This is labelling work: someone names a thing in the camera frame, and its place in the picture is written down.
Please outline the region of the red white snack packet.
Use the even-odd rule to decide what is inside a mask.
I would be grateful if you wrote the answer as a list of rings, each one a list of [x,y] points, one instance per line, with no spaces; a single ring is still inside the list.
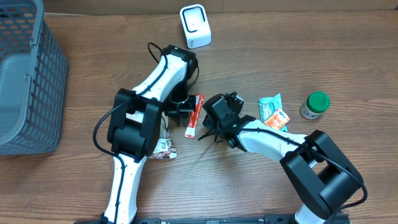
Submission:
[[[195,111],[191,113],[190,118],[188,120],[188,125],[184,134],[185,138],[189,139],[195,138],[195,130],[200,117],[200,112],[202,109],[204,99],[205,99],[204,95],[196,95]]]

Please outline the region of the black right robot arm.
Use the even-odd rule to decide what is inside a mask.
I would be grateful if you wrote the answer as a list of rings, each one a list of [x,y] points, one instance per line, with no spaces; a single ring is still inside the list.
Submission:
[[[205,137],[230,148],[279,162],[303,202],[289,223],[349,223],[342,210],[368,197],[364,180],[327,133],[292,134],[270,128],[253,116],[239,116],[243,99],[218,94],[203,104]]]

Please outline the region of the white brown snack bag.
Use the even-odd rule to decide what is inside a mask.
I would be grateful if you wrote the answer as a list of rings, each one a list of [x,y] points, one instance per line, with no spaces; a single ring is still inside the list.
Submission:
[[[160,135],[156,147],[149,158],[151,159],[175,159],[177,149],[169,134],[169,117],[162,113]]]

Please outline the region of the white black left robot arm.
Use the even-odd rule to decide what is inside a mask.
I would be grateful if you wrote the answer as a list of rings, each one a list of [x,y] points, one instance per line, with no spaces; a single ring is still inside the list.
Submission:
[[[132,223],[142,170],[156,148],[161,126],[171,118],[187,121],[196,97],[189,93],[198,60],[194,52],[169,45],[160,50],[154,71],[132,90],[120,89],[113,108],[99,120],[110,119],[107,153],[114,159],[114,176],[107,209],[99,223]]]

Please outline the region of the teal white snack packet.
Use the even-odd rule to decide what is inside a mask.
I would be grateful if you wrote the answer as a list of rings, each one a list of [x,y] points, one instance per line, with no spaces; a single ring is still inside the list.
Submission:
[[[264,121],[278,108],[283,108],[280,93],[273,97],[259,99],[259,112],[261,121],[264,123]],[[287,126],[285,125],[281,131],[287,132]]]

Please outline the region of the green lid Knorr jar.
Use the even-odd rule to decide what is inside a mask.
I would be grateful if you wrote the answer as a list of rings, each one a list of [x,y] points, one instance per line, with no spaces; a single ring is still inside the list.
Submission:
[[[317,119],[330,107],[330,97],[323,91],[313,92],[300,105],[300,113],[306,119]]]

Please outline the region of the orange snack packet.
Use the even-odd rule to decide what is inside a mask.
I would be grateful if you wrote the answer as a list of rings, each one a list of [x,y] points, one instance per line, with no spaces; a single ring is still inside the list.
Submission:
[[[282,108],[278,108],[264,121],[264,124],[270,128],[281,130],[289,121],[290,117]]]

